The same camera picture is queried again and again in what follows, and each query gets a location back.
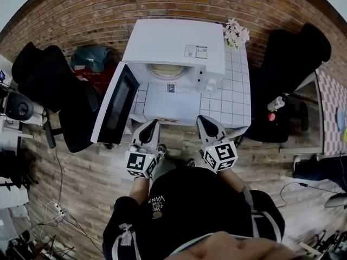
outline speaker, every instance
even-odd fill
[[[5,106],[5,115],[10,119],[28,120],[33,115],[34,106],[30,99],[22,94],[9,93]]]

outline black sweatshirt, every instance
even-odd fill
[[[260,191],[252,191],[252,197],[254,207],[270,213],[283,235],[284,221],[271,198]],[[131,231],[136,232],[142,260],[162,260],[182,244],[208,233],[225,231],[247,237],[253,233],[250,207],[243,193],[201,167],[181,167],[161,176],[153,183],[148,201],[140,206],[130,197],[117,199],[104,232],[107,260],[112,259],[112,246],[123,233],[119,225],[124,223],[132,224]],[[269,231],[266,223],[262,227]],[[118,248],[119,259],[120,255],[134,257],[131,247]]]

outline pink checkered tablecloth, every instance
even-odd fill
[[[323,108],[324,155],[345,154],[347,142],[343,143],[343,133],[337,128],[336,111],[341,108],[347,113],[347,89],[322,70],[317,69],[316,74]]]

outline microwave label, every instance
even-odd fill
[[[168,84],[168,93],[174,93],[174,92],[175,92],[175,85]]]
[[[207,47],[198,45],[185,45],[185,57],[207,59]]]

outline sticker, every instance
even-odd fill
[[[0,81],[3,82],[5,80],[6,75],[2,70],[0,70]]]
[[[207,47],[206,46],[197,46],[196,47],[196,57],[207,59]]]
[[[230,144],[216,146],[216,151],[221,161],[235,157],[235,154]]]
[[[156,161],[153,159],[152,163],[150,164],[148,170],[146,171],[147,176],[149,177],[154,170],[154,167],[156,166]]]
[[[207,47],[186,44],[184,57],[207,59]]]
[[[235,161],[235,159],[221,163],[221,165],[218,167],[217,171],[225,170],[226,168],[231,168],[234,161]]]
[[[196,58],[196,45],[185,45],[184,57]]]
[[[130,173],[130,175],[132,175],[132,176],[146,178],[146,176],[145,176],[145,175],[144,175],[142,172],[137,172],[137,171],[128,171],[128,173]]]
[[[175,92],[175,85],[168,84],[168,93],[174,93],[174,92]]]
[[[174,124],[178,122],[178,120],[176,120],[176,119],[166,119],[166,118],[157,118],[157,119],[161,122],[171,122]]]
[[[130,168],[131,170],[143,170],[144,164],[145,164],[145,155],[131,153],[129,156],[127,168]]]
[[[205,160],[206,162],[214,169],[216,166],[216,161],[215,159],[212,158],[212,156],[210,155],[210,153],[206,152],[205,155]]]

